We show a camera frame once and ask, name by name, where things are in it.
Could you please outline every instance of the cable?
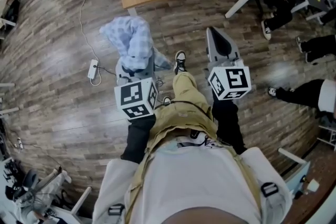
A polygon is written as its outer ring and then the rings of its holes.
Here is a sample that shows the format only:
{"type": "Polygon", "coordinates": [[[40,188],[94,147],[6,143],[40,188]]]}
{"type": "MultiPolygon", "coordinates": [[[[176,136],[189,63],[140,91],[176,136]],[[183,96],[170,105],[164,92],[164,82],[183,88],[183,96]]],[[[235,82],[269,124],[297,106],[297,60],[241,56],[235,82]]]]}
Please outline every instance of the cable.
{"type": "Polygon", "coordinates": [[[99,71],[99,58],[98,58],[98,56],[96,55],[96,53],[94,52],[93,47],[89,44],[89,42],[88,42],[88,38],[87,38],[86,35],[84,34],[84,30],[83,30],[82,13],[83,13],[83,7],[84,7],[84,4],[85,4],[85,1],[86,1],[86,0],[83,0],[83,3],[82,3],[82,5],[81,5],[81,7],[80,7],[79,23],[80,23],[80,29],[81,29],[81,32],[82,32],[82,34],[83,34],[83,36],[84,36],[84,38],[85,38],[85,42],[86,42],[86,44],[91,48],[91,50],[92,50],[92,52],[93,52],[93,55],[95,56],[95,58],[96,58],[97,61],[98,61],[98,75],[99,75],[100,81],[99,81],[98,84],[93,84],[93,83],[92,83],[92,79],[90,79],[90,83],[91,83],[92,86],[99,86],[99,85],[101,84],[101,82],[102,82],[102,77],[101,77],[101,74],[100,74],[100,71],[99,71]]]}
{"type": "Polygon", "coordinates": [[[97,67],[96,65],[94,65],[93,67],[94,67],[94,68],[100,68],[100,69],[103,69],[103,70],[105,70],[107,73],[110,73],[110,74],[112,74],[112,75],[117,76],[117,74],[115,74],[115,73],[113,73],[113,72],[110,72],[110,71],[107,70],[105,67],[97,67]]]}

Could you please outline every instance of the black pants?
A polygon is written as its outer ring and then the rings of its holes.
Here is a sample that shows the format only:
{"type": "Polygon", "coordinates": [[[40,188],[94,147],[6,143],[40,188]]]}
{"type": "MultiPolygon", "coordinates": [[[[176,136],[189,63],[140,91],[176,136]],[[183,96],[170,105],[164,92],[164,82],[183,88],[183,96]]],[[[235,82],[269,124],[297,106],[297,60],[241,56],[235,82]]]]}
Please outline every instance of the black pants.
{"type": "Polygon", "coordinates": [[[237,154],[243,153],[246,147],[238,124],[238,107],[231,100],[218,101],[214,93],[213,96],[212,114],[218,121],[217,137],[230,144],[237,154]]]}
{"type": "Polygon", "coordinates": [[[323,79],[312,80],[295,89],[294,92],[283,88],[277,90],[277,98],[288,103],[302,104],[311,108],[318,108],[319,96],[323,79]]]}
{"type": "MultiPolygon", "coordinates": [[[[222,142],[230,144],[237,154],[243,153],[246,148],[244,147],[243,136],[238,124],[238,107],[232,101],[218,101],[214,93],[213,96],[212,114],[218,121],[218,138],[222,142]]],[[[131,121],[131,125],[128,127],[127,147],[120,156],[121,159],[138,164],[141,163],[149,133],[155,121],[155,115],[131,121]]]]}
{"type": "Polygon", "coordinates": [[[336,36],[330,35],[325,37],[312,38],[307,42],[301,43],[302,51],[308,52],[308,61],[324,57],[328,54],[336,56],[336,36]]]}
{"type": "Polygon", "coordinates": [[[295,0],[265,0],[265,2],[277,8],[274,17],[265,20],[266,25],[271,31],[280,28],[293,19],[290,11],[295,6],[295,0]]]}

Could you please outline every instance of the power strip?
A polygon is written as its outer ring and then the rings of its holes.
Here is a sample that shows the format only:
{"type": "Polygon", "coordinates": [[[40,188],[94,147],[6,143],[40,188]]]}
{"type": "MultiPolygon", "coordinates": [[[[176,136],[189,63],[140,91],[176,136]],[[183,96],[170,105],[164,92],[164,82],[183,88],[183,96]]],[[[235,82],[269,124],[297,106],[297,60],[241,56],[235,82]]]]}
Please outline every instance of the power strip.
{"type": "Polygon", "coordinates": [[[93,67],[93,66],[99,66],[97,60],[91,60],[90,69],[89,69],[89,73],[88,73],[88,78],[91,79],[91,80],[93,80],[96,77],[97,69],[98,69],[98,68],[93,67]]]}

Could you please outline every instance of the light blue cloth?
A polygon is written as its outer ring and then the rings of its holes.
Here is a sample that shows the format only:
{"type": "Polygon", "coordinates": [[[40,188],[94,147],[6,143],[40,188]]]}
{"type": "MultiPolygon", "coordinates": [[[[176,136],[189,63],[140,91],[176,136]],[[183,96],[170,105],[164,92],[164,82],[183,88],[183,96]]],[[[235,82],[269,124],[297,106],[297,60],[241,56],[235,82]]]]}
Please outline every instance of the light blue cloth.
{"type": "MultiPolygon", "coordinates": [[[[132,71],[145,69],[153,54],[154,42],[149,24],[138,16],[117,17],[100,28],[120,54],[121,64],[132,71]]],[[[172,65],[165,55],[154,48],[155,71],[170,70],[172,65]]]]}

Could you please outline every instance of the floor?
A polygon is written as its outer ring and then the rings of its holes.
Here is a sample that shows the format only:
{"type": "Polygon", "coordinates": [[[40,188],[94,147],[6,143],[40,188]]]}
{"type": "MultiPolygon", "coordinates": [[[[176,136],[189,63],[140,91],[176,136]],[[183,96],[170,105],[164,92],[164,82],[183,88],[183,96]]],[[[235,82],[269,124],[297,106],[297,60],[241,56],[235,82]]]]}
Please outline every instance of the floor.
{"type": "MultiPolygon", "coordinates": [[[[169,0],[138,8],[150,26],[155,46],[172,61],[185,50],[187,68],[199,89],[209,97],[202,68],[207,65],[205,30],[216,26],[237,42],[245,65],[250,67],[253,90],[238,101],[239,122],[247,146],[259,146],[278,171],[290,163],[277,148],[302,155],[318,134],[314,111],[273,100],[268,86],[295,87],[317,78],[333,78],[334,57],[317,66],[305,63],[295,37],[303,39],[333,32],[307,22],[296,13],[285,27],[266,41],[261,33],[257,7],[250,1],[232,18],[224,14],[237,0],[169,0]]],[[[115,78],[102,72],[102,83],[93,87],[87,72],[92,51],[79,24],[83,0],[20,0],[17,26],[6,37],[0,53],[0,81],[14,82],[5,95],[7,108],[18,106],[7,127],[12,143],[18,135],[24,151],[11,153],[26,169],[34,167],[43,176],[61,164],[73,179],[70,194],[77,199],[93,187],[86,207],[92,209],[106,164],[125,148],[128,122],[117,111],[115,78]]],[[[87,0],[83,28],[101,65],[113,70],[118,53],[99,34],[99,28],[116,16],[126,16],[121,0],[87,0]]],[[[165,82],[161,97],[172,95],[173,72],[160,73],[165,82]]]]}

